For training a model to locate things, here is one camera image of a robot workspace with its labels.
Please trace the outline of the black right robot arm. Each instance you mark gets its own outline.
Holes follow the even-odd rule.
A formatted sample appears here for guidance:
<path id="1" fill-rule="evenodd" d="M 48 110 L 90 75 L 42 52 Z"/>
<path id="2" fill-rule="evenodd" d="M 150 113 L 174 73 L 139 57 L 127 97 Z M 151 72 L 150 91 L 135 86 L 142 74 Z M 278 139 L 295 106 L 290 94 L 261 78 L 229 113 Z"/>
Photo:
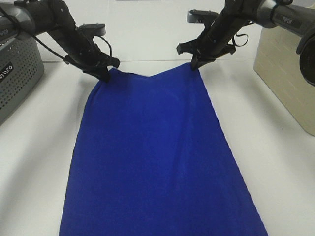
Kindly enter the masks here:
<path id="1" fill-rule="evenodd" d="M 247 25 L 264 28 L 280 26 L 299 36 L 296 54 L 304 79 L 315 84 L 315 11 L 294 5 L 291 0 L 227 0 L 220 13 L 190 10 L 189 23 L 201 23 L 205 28 L 192 41 L 180 43 L 177 53 L 190 53 L 192 70 L 214 62 L 217 58 L 236 51 L 234 41 L 238 31 Z"/>

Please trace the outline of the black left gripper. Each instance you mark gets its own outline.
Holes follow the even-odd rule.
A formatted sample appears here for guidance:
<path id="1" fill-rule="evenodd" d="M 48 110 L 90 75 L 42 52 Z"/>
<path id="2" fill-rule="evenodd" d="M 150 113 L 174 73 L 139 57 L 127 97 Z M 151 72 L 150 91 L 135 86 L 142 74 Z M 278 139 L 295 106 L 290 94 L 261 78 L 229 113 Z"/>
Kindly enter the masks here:
<path id="1" fill-rule="evenodd" d="M 108 67 L 118 68 L 120 65 L 118 58 L 105 54 L 99 49 L 85 49 L 68 53 L 63 60 L 80 68 L 83 73 L 106 83 L 110 81 Z"/>

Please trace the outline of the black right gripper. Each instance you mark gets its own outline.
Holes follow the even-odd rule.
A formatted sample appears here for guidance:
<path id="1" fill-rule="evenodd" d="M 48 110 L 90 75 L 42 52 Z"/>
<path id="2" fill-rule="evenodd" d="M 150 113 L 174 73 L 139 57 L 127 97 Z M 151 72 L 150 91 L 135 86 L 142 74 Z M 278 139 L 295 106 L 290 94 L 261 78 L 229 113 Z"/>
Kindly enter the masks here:
<path id="1" fill-rule="evenodd" d="M 214 36 L 197 38 L 195 40 L 178 44 L 177 53 L 188 53 L 192 55 L 190 68 L 195 71 L 204 65 L 212 63 L 216 58 L 227 54 L 234 54 L 236 47 L 228 41 Z"/>

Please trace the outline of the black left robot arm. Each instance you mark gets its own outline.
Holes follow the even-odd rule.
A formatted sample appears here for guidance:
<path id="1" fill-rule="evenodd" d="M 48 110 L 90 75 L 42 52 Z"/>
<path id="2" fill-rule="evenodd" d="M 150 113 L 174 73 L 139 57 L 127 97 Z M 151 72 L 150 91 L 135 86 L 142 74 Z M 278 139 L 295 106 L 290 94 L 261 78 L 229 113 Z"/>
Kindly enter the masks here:
<path id="1" fill-rule="evenodd" d="M 118 68 L 120 61 L 101 51 L 94 37 L 102 39 L 105 24 L 77 26 L 66 3 L 62 0 L 16 0 L 0 4 L 0 41 L 37 39 L 49 34 L 67 53 L 61 57 L 83 73 L 108 82 L 110 66 Z"/>

